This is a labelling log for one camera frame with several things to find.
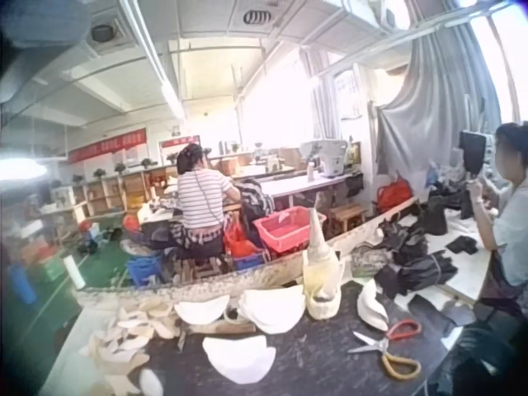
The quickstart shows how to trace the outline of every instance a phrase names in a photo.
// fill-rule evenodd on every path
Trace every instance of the gray curtain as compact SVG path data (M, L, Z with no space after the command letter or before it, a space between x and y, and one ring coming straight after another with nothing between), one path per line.
M452 0L407 0L411 21L456 8ZM470 24L416 39L411 61L396 98L377 109L378 173L410 177L429 161L447 164L466 127L464 95L472 102L470 119L478 124L484 100L487 132L501 124L493 81Z
M299 56L309 77L316 75L330 64L326 51L301 49ZM340 139L342 137L333 76L321 78L317 86L313 88L312 117L315 139Z

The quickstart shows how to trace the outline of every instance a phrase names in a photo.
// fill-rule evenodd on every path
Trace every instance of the pink basket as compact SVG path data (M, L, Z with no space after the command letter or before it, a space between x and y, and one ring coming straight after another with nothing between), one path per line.
M318 217L321 224L327 219L320 213ZM302 206L276 212L253 223L262 241L277 253L296 248L310 237L310 211Z

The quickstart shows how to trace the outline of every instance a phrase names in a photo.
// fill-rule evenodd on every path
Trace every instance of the black mat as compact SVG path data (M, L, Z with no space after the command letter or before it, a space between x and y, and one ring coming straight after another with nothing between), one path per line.
M349 355L347 350L362 344L352 334L382 338L383 333L367 327L356 312L356 299L361 287L353 282L342 287L339 313L328 321L313 321L306 312L288 333L266 335L267 345L277 350L270 372L256 384L238 385L220 375L209 363L201 346L203 336L186 339L183 352L177 342L153 340L147 353L146 365L162 379L165 394L171 396L306 396L306 395L376 395L409 396L417 392L428 375L441 363L446 349L440 334L429 323L423 324L422 334L409 340L393 342L389 350L409 356L422 363L422 373L414 380L398 382L390 379L381 364L378 352ZM413 318L392 301L381 300L390 323ZM137 384L137 373L130 379Z

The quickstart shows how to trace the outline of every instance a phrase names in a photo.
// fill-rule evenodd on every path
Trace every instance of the striped shirt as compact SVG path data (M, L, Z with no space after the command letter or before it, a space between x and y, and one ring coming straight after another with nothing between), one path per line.
M231 186L226 176L212 169L198 169L179 176L178 200L183 225L201 229L222 224L223 194Z

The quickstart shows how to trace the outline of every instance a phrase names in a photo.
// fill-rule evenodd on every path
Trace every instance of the orange scissor handle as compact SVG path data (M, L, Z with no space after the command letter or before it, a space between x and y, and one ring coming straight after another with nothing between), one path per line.
M406 380L412 380L413 378L416 378L418 374L422 371L422 365L419 361L415 361L414 359L409 359L408 357L401 357L401 356L394 356L391 355L388 352L385 352L381 356L381 361L383 362L383 366L389 373L391 377L393 377L396 380L406 381ZM397 372L393 365L405 365L407 367L414 368L414 370L408 374L402 374Z
M404 326L409 326L410 330L404 331L404 332L397 332L400 328ZM387 334L385 336L390 341L396 341L396 340L403 340L404 338L409 338L412 336L416 336L422 331L422 325L418 323L416 320L412 319L404 319L400 320L396 324L394 324L390 330L387 331Z

